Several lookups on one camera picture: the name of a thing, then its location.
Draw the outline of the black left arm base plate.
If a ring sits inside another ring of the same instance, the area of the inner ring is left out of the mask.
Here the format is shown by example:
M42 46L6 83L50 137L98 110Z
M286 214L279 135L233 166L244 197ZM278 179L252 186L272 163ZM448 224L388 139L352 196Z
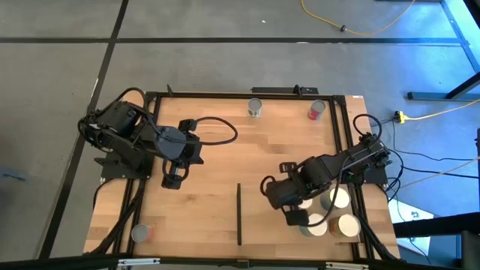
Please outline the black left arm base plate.
M152 174L154 159L146 158L139 169L130 169L121 165L118 159L96 157L96 163L102 166L100 177L103 179L147 179Z

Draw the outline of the orange red label can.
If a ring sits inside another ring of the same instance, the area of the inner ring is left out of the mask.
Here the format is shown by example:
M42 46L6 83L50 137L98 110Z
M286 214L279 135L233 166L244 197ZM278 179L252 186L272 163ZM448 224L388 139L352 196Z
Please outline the orange red label can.
M137 224L133 227L130 237L136 243L147 243L151 242L153 239L154 230L152 226L147 224Z

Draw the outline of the black metal floor stand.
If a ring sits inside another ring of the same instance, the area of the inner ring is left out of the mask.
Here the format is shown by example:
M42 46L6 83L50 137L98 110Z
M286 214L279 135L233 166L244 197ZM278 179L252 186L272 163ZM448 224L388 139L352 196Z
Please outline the black metal floor stand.
M470 91L480 86L480 64L474 56L473 51L470 49L470 45L467 43L467 39L464 37L461 27L458 25L454 14L450 10L446 0L440 0L439 2L442 9L450 22L450 25L457 38L460 39L460 46L463 49L472 69L475 74L469 79L462 82L456 88L446 93L441 92L408 92L406 97L411 101L458 101L458 102L473 102L480 100L480 93L470 94Z

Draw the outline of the orange brown label can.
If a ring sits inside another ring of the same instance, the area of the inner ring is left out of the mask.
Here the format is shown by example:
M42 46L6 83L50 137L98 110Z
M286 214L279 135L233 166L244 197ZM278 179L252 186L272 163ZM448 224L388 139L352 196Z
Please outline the orange brown label can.
M354 215L342 214L329 220L328 230L333 236L351 238L360 233L361 226Z

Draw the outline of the blue yellow label can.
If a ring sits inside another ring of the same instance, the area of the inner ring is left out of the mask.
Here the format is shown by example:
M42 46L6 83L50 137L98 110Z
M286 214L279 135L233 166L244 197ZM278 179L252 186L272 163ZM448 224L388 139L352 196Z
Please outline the blue yellow label can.
M325 210L345 209L350 204L350 195L342 187L330 189L320 195L320 204Z

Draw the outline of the black flat bar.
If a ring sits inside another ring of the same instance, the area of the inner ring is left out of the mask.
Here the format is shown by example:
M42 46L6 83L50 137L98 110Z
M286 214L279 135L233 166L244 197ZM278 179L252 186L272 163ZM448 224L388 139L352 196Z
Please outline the black flat bar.
M293 95L318 95L318 89L294 85L293 87L253 87L252 93L260 94L293 94Z

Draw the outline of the dark box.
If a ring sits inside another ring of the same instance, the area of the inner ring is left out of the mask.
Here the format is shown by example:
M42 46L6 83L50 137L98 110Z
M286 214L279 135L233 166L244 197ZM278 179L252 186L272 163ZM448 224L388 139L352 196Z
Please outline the dark box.
M480 270L480 235L461 233L461 266L463 270Z

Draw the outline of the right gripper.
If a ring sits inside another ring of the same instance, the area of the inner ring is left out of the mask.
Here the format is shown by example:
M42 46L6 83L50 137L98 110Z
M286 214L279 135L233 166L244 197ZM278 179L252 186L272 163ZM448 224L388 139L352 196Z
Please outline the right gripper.
M299 164L295 162L284 162L280 164L280 171L287 174L287 178L283 181L293 182L297 187L296 193L298 199L289 205L285 205L285 196L283 193L268 193L276 187L278 181L274 178L264 178L262 180L262 193L266 194L267 199L273 209L281 208L286 217L289 226L305 226L308 225L308 212L298 209L298 204L306 199L308 195L308 182L302 175L302 167L305 162Z

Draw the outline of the silver aluminium bracket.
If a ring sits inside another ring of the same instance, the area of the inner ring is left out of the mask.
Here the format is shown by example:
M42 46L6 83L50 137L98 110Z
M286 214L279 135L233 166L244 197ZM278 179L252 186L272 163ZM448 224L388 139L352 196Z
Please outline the silver aluminium bracket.
M369 265L350 262L326 262L325 270L370 270Z
M127 266L148 266L160 264L160 258L130 258L130 259L120 259L118 261L118 267L127 267Z

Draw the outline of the black metal beam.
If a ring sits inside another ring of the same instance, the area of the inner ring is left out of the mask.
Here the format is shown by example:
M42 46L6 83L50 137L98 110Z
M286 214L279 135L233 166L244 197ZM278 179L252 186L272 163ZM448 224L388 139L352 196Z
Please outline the black metal beam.
M460 235L463 231L480 234L480 212L394 223L397 238Z

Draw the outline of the white printed sheet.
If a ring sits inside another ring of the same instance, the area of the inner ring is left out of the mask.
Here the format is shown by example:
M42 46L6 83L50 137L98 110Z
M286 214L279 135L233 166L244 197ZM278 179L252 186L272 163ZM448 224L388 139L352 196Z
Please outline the white printed sheet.
M392 199L388 203L388 210L393 224L434 218L434 214L396 199ZM401 247L409 249L410 251L414 251L420 255L428 255L431 237L396 238L396 242Z

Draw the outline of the black aluminium table frame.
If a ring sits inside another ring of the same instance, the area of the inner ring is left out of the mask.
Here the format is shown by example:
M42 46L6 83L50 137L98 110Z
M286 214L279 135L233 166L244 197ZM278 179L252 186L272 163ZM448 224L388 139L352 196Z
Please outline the black aluminium table frame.
M363 236L304 236L288 226L260 193L263 177L279 176L284 161L334 155L368 131L365 100L326 96L319 120L307 112L312 94L261 94L259 118L247 114L248 93L162 94L158 123L175 126L199 119L197 134L208 141L204 164L190 168L178 190L161 187L161 159L145 182L139 212L126 224L119 249L138 257L248 260L333 260L377 258ZM136 243L137 224L153 227L151 242Z

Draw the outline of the long black frame beam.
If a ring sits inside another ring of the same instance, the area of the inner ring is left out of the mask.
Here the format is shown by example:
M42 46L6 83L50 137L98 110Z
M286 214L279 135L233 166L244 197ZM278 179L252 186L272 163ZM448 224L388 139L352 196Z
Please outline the long black frame beam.
M179 257L133 257L128 253L116 254L86 254L81 256L56 257L48 259L29 259L10 262L0 262L0 270L98 270L118 267L120 259L130 258L160 258L160 264L149 265L180 265L180 266L217 266L236 268L236 260L247 259L200 259L200 258L179 258ZM255 267L279 267L279 268L313 268L325 270L326 262L340 262L333 260L275 260L275 259L249 259L250 268ZM378 259L356 259L352 262L369 265L370 270L463 270L462 268L451 268L435 265L419 265L407 263L401 260L389 261Z

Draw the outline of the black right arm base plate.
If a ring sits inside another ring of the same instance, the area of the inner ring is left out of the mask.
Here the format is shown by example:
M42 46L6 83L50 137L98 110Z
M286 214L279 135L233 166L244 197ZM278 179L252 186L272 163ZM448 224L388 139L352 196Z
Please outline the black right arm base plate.
M364 184L383 185L388 182L386 169L384 167L371 167L363 176Z

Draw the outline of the pink label can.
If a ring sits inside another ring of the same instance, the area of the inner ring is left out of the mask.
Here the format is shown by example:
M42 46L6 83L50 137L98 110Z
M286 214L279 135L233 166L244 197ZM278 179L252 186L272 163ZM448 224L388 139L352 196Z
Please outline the pink label can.
M307 111L307 117L310 120L319 120L323 111L325 110L326 105L321 100L314 100L310 105L310 109Z

